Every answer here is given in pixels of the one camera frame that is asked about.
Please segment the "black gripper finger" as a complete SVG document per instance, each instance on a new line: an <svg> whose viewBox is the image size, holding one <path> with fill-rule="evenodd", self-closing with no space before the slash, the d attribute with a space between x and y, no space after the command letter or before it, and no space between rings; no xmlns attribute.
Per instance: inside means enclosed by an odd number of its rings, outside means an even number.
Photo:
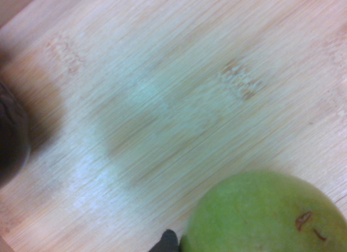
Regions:
<svg viewBox="0 0 347 252"><path fill-rule="evenodd" d="M160 240L149 252L179 252L179 241L176 233L171 229L166 229Z"/></svg>

